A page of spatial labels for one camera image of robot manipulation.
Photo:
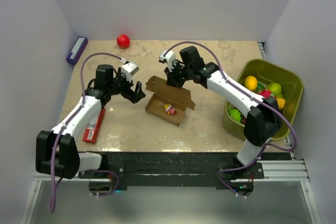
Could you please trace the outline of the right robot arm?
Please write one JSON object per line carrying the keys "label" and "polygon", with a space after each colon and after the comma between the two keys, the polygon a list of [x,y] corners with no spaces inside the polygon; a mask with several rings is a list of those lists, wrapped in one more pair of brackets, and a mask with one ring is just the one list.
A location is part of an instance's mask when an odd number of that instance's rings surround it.
{"label": "right robot arm", "polygon": [[173,51],[165,50],[159,56],[159,62],[167,66],[166,84],[181,88],[186,81],[202,85],[234,105],[246,118],[244,126],[245,142],[238,152],[234,173],[239,178],[246,178],[253,171],[253,162],[263,146],[281,128],[278,115],[278,102],[274,97],[264,98],[224,73],[217,63],[205,63],[196,47],[189,46],[180,51],[181,61],[176,59]]}

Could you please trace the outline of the small colourful toy figure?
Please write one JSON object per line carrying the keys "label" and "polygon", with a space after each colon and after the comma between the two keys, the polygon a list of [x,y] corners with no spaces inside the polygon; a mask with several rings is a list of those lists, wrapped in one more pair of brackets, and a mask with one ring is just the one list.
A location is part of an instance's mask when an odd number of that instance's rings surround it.
{"label": "small colourful toy figure", "polygon": [[168,115],[175,115],[176,114],[175,108],[169,103],[165,103],[165,102],[162,103],[162,108]]}

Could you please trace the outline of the brown cardboard box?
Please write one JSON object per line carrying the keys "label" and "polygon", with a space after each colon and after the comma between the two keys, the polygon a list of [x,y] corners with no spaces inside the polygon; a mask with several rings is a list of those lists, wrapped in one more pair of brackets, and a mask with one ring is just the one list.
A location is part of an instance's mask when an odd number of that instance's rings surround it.
{"label": "brown cardboard box", "polygon": [[[179,126],[187,109],[194,110],[196,104],[192,101],[190,90],[167,86],[166,81],[160,77],[152,76],[146,83],[146,89],[153,92],[145,111],[170,124]],[[175,115],[168,115],[162,108],[162,103],[171,104]]]}

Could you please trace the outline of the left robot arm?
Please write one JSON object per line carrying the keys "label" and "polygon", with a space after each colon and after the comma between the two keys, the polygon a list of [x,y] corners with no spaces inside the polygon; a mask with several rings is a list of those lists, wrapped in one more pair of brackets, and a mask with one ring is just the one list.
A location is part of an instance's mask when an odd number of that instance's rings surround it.
{"label": "left robot arm", "polygon": [[113,95],[120,94],[132,103],[145,97],[142,83],[132,80],[138,70],[134,62],[126,62],[118,69],[112,65],[97,66],[95,78],[89,82],[84,97],[70,114],[50,131],[40,131],[37,135],[36,171],[72,179],[77,173],[90,170],[97,178],[105,177],[109,165],[102,161],[102,155],[79,152],[76,139]]}

